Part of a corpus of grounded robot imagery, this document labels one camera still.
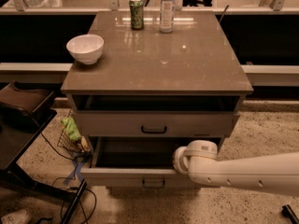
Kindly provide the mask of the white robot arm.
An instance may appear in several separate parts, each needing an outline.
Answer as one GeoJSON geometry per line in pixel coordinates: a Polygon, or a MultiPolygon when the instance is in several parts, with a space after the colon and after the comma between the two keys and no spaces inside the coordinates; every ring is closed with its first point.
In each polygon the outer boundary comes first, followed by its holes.
{"type": "Polygon", "coordinates": [[[218,161],[218,147],[195,140],[173,154],[175,169],[194,183],[279,195],[299,195],[299,153],[218,161]]]}

